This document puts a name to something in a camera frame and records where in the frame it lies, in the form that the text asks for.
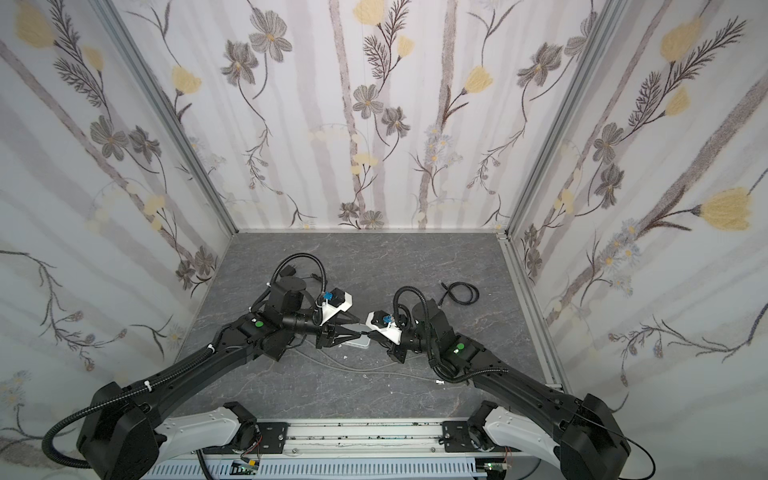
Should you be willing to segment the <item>white rectangular device box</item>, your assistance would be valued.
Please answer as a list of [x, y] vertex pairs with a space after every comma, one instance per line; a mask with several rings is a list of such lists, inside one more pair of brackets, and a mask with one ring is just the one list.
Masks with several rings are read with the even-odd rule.
[[368, 335], [367, 335], [370, 329], [367, 326], [363, 324], [354, 324], [354, 325], [350, 324], [350, 325], [345, 325], [345, 328], [347, 328], [348, 330], [360, 333], [361, 336], [359, 338], [344, 342], [342, 344], [342, 347], [357, 348], [362, 350], [367, 350], [370, 348], [370, 339], [368, 338]]

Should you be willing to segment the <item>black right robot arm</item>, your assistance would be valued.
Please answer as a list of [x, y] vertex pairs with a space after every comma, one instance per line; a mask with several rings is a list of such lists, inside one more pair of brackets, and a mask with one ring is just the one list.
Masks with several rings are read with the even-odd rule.
[[438, 303], [412, 286], [399, 288], [391, 311], [369, 314], [366, 324], [397, 361], [422, 352], [440, 380], [469, 382], [529, 419], [543, 433], [540, 459], [559, 466], [565, 478], [621, 478], [636, 443], [599, 397], [558, 391], [506, 364], [456, 332]]

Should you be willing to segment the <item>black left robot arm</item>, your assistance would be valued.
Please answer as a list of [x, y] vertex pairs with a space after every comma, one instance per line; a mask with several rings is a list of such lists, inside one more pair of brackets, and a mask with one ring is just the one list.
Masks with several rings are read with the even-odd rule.
[[351, 308], [352, 296], [329, 288], [324, 268], [319, 293], [309, 293], [291, 265], [299, 257], [285, 258], [248, 310], [194, 354], [144, 380], [98, 390], [88, 407], [43, 435], [43, 454], [61, 466], [91, 469], [102, 479], [139, 479], [171, 442], [159, 432], [161, 424], [203, 388], [261, 356], [279, 360], [297, 334], [315, 336], [321, 347], [341, 343], [349, 331], [334, 319]]

